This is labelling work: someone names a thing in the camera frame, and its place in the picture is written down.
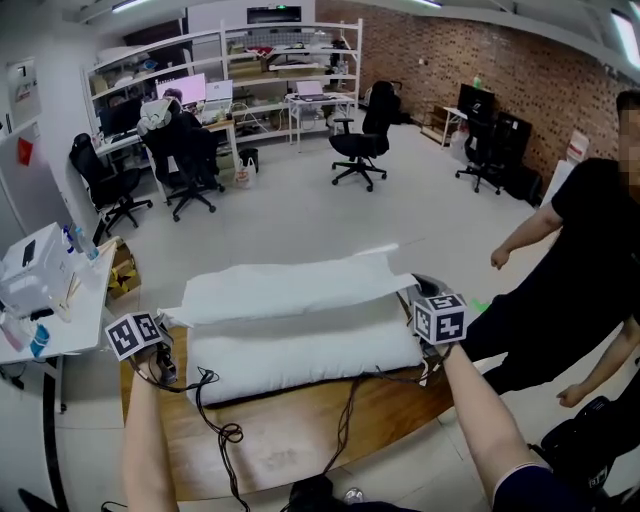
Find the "office chair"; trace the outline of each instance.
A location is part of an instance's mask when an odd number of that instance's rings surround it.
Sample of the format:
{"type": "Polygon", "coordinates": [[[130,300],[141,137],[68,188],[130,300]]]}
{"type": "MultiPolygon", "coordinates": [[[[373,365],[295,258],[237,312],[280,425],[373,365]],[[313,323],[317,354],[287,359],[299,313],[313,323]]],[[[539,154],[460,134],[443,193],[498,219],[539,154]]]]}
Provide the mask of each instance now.
{"type": "Polygon", "coordinates": [[[216,211],[202,193],[210,190],[224,192],[225,188],[216,181],[213,172],[207,167],[206,158],[196,146],[197,138],[193,137],[196,130],[184,113],[176,110],[177,103],[172,102],[170,112],[171,121],[167,126],[155,130],[149,130],[141,135],[142,141],[151,150],[156,162],[156,178],[158,181],[173,189],[183,188],[181,191],[167,197],[167,205],[171,206],[172,199],[180,199],[178,206],[173,210],[173,220],[180,222],[178,213],[189,201],[195,199],[209,208],[211,213],[216,211]],[[172,156],[178,166],[179,176],[169,173],[168,158],[172,156]]]}
{"type": "Polygon", "coordinates": [[[81,133],[73,140],[69,159],[89,185],[91,201],[96,210],[100,212],[112,206],[111,210],[105,214],[107,236],[111,236],[111,228],[122,217],[128,217],[133,227],[137,228],[138,223],[131,215],[131,211],[141,206],[153,207],[151,201],[134,201],[131,197],[131,192],[140,183],[140,169],[131,169],[121,174],[111,172],[102,165],[93,149],[91,137],[86,133],[81,133]]]}
{"type": "Polygon", "coordinates": [[[464,144],[465,153],[471,163],[466,169],[456,172],[456,178],[461,174],[468,174],[476,177],[476,185],[473,191],[480,192],[480,183],[484,179],[496,187],[496,195],[502,192],[502,185],[496,185],[499,181],[504,166],[496,164],[493,160],[494,153],[494,127],[491,123],[481,121],[475,116],[469,116],[467,120],[469,126],[469,138],[464,144]]]}
{"type": "Polygon", "coordinates": [[[387,179],[387,171],[378,169],[372,158],[377,158],[389,151],[389,139],[387,133],[391,126],[391,119],[399,108],[400,99],[395,95],[393,85],[389,82],[376,82],[371,91],[371,99],[367,116],[362,124],[364,134],[351,133],[349,123],[353,119],[336,119],[335,122],[343,123],[344,134],[335,135],[329,138],[333,148],[340,154],[349,158],[349,162],[335,162],[331,168],[346,167],[348,171],[337,176],[331,183],[337,185],[339,181],[351,174],[360,174],[369,184],[368,192],[373,192],[373,182],[369,177],[369,172],[382,175],[382,179],[387,179]]]}

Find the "cardboard box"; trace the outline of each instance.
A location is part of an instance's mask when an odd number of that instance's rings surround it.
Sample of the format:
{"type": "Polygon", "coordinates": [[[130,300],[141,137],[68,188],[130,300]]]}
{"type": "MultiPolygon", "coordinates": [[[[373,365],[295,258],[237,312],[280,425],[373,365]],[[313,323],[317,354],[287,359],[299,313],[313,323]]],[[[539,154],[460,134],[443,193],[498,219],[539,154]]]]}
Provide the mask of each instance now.
{"type": "Polygon", "coordinates": [[[119,299],[142,284],[136,269],[136,261],[131,250],[122,240],[118,244],[111,267],[109,281],[109,297],[119,299]]]}

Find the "brick wall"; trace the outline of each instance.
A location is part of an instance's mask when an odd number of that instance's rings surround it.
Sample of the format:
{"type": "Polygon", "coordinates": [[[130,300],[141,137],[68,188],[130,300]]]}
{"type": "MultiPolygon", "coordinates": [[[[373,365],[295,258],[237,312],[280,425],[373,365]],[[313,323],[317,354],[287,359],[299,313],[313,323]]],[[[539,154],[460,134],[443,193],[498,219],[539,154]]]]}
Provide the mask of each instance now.
{"type": "Polygon", "coordinates": [[[319,0],[316,11],[319,22],[364,18],[361,94],[377,80],[400,80],[403,108],[418,121],[434,102],[456,105],[460,84],[479,76],[500,110],[533,124],[524,163],[545,184],[575,129],[590,138],[589,156],[616,155],[615,98],[633,84],[609,77],[585,53],[488,23],[412,16],[345,0],[319,0]]]}

